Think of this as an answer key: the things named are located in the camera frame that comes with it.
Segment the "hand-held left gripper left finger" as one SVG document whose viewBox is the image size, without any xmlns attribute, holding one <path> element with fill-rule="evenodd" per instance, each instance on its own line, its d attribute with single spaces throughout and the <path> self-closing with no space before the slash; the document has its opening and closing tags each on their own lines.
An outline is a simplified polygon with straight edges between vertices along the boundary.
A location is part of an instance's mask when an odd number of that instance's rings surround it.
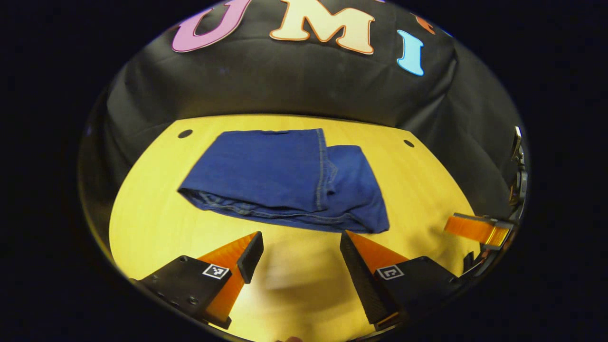
<svg viewBox="0 0 608 342">
<path fill-rule="evenodd" d="M 195 321 L 228 329 L 263 251 L 263 235 L 256 231 L 198 258 L 178 256 L 134 284 Z"/>
</svg>

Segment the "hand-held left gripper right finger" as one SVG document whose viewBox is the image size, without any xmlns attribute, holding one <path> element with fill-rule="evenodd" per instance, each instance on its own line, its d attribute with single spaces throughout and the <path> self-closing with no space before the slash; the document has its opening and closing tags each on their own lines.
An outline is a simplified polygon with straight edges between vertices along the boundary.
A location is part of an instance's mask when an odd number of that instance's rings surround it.
<svg viewBox="0 0 608 342">
<path fill-rule="evenodd" d="M 342 232 L 340 251 L 367 320 L 377 331 L 421 320 L 465 286 L 427 256 L 406 258 L 352 231 Z"/>
</svg>

